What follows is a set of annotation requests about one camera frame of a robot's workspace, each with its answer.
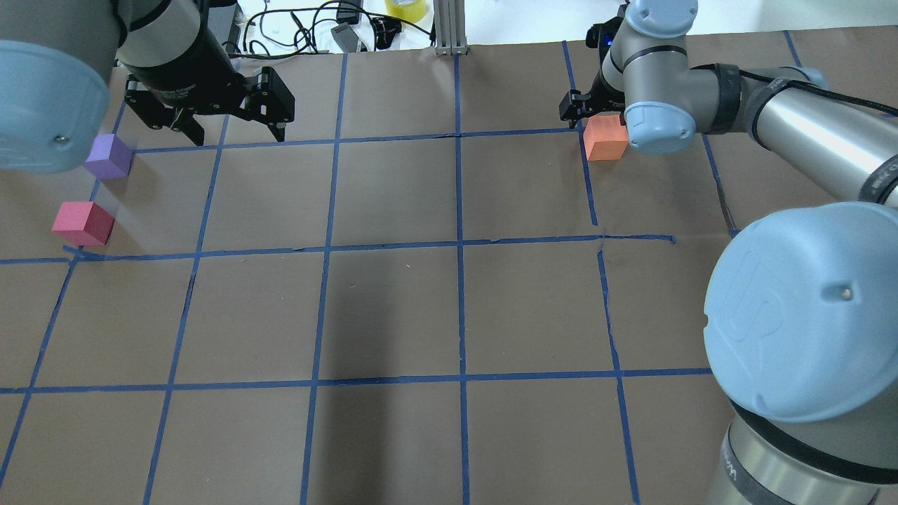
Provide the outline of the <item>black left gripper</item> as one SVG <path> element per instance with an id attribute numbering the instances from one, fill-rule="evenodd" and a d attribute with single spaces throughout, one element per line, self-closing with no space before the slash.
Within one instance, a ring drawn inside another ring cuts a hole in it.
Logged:
<path id="1" fill-rule="evenodd" d="M 125 103 L 151 129 L 182 133 L 203 146 L 196 116 L 227 114 L 266 125 L 276 141 L 295 121 L 295 96 L 273 67 L 245 77 L 233 67 L 128 67 Z"/>

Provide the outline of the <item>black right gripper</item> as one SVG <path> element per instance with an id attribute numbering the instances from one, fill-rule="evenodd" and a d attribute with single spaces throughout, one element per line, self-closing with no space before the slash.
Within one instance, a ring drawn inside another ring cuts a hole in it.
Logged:
<path id="1" fill-rule="evenodd" d="M 575 129 L 582 119 L 599 113 L 624 112 L 625 96 L 623 92 L 611 86 L 598 70 L 592 86 L 586 92 L 568 90 L 559 102 L 559 119 L 569 129 Z"/>

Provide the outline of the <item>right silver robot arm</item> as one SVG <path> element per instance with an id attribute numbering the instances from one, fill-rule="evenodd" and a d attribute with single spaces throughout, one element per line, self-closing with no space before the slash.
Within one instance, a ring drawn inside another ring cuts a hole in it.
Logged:
<path id="1" fill-rule="evenodd" d="M 696 1 L 625 1 L 588 29 L 598 71 L 559 118 L 616 113 L 642 154 L 745 133 L 835 202 L 780 210 L 728 244 L 704 348 L 735 411 L 709 504 L 875 504 L 896 486 L 895 108 L 814 68 L 689 67 Z"/>

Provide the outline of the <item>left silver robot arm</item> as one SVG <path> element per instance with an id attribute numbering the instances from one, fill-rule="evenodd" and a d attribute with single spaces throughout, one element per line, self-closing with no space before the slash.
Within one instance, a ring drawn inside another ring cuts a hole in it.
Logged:
<path id="1" fill-rule="evenodd" d="M 199 116 L 266 125 L 282 142 L 295 96 L 272 67 L 236 71 L 208 26 L 208 1 L 4 1 L 2 168 L 60 173 L 86 162 L 115 62 L 148 128 L 202 146 Z"/>

